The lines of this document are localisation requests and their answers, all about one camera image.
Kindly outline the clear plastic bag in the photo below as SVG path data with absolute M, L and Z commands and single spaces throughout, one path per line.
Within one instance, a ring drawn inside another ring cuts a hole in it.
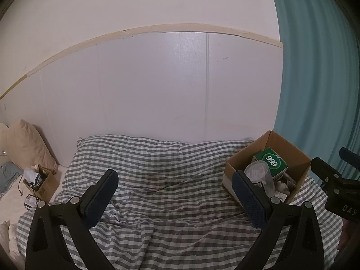
M 266 162 L 260 160 L 250 163 L 245 168 L 245 175 L 254 185 L 263 188 L 268 197 L 274 196 L 275 183 Z

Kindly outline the white headboard panel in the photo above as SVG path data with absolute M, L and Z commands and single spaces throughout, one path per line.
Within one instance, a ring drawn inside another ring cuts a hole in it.
M 275 126 L 283 44 L 198 26 L 116 34 L 61 52 L 1 99 L 1 122 L 37 126 L 57 161 L 76 140 L 122 134 L 202 142 Z

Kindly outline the small brown cardboard box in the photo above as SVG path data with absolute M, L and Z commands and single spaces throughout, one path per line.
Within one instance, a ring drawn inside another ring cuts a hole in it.
M 24 170 L 23 183 L 35 197 L 50 202 L 59 187 L 57 170 L 44 168 L 36 164 Z

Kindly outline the teal curtain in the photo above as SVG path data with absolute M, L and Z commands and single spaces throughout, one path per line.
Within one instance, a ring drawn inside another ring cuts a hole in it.
M 344 177 L 359 171 L 339 150 L 359 152 L 359 40 L 334 0 L 274 0 L 283 43 L 275 130 Z

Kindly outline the beige pillow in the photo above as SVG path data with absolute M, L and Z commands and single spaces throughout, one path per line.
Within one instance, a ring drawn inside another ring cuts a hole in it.
M 39 164 L 48 169 L 57 169 L 57 162 L 37 129 L 21 119 L 10 127 L 1 123 L 1 157 L 21 169 Z

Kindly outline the green white medicine box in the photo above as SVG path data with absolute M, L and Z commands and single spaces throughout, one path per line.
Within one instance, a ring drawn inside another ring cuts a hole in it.
M 268 164 L 270 174 L 274 181 L 280 179 L 289 167 L 289 165 L 272 148 L 267 148 L 253 155 L 253 162 L 260 160 Z

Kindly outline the grey white checkered duvet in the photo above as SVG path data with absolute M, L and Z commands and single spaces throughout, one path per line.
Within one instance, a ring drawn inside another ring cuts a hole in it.
M 256 141 L 189 144 L 123 135 L 81 138 L 55 204 L 81 196 L 108 169 L 118 188 L 90 229 L 116 269 L 234 269 L 259 235 L 222 185 L 225 172 L 246 167 L 270 148 L 302 182 L 292 203 L 317 214 L 325 267 L 338 252 L 342 220 L 325 209 L 326 194 L 308 176 L 310 159 L 273 131 Z

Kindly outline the small white plush object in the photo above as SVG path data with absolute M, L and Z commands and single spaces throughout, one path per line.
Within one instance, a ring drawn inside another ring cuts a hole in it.
M 287 186 L 286 183 L 281 182 L 281 181 L 277 181 L 275 183 L 275 190 L 279 193 L 285 194 L 286 196 L 290 195 L 290 190 L 289 187 Z

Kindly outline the blue grey cloth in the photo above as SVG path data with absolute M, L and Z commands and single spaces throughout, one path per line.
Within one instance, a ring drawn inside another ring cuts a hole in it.
M 0 171 L 0 192 L 1 195 L 5 194 L 12 183 L 23 174 L 23 170 L 16 166 L 13 162 L 5 162 L 1 164 Z

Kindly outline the large brown cardboard box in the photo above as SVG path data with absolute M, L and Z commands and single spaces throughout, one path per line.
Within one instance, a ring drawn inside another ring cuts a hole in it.
M 279 196 L 289 204 L 299 193 L 310 163 L 306 154 L 270 130 L 226 160 L 222 185 L 236 199 L 231 179 L 236 171 L 243 171 L 267 196 Z

